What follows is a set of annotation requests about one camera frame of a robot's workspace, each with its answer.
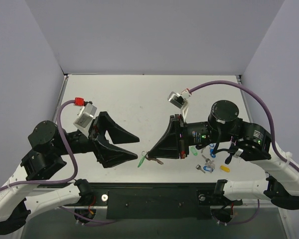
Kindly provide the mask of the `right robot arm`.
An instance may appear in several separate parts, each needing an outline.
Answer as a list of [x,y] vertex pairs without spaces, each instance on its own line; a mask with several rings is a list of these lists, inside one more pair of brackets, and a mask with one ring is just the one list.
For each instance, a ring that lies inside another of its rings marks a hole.
[[214,155],[229,154],[225,164],[237,157],[268,173],[267,178],[255,181],[219,179],[212,192],[215,202],[259,199],[283,209],[299,210],[299,171],[292,167],[290,158],[285,161],[279,158],[270,133],[239,118],[239,109],[231,101],[215,102],[207,121],[186,123],[182,115],[170,116],[167,130],[148,157],[184,159],[191,146],[202,149],[209,144],[214,144]]

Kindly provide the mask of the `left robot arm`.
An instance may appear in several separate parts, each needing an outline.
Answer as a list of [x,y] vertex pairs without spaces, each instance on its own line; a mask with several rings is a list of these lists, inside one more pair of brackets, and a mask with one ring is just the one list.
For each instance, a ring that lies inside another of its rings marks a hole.
[[[104,168],[137,159],[135,153],[117,145],[136,143],[140,139],[115,123],[107,112],[100,112],[97,117],[93,113],[80,113],[74,125],[77,131],[65,133],[74,154],[93,152]],[[32,217],[55,207],[75,203],[91,205],[96,200],[86,179],[76,179],[69,186],[42,197],[30,197],[28,194],[37,184],[29,181],[44,184],[66,165],[62,156],[68,152],[57,125],[49,120],[40,122],[28,141],[32,149],[0,192],[0,235],[17,231]]]

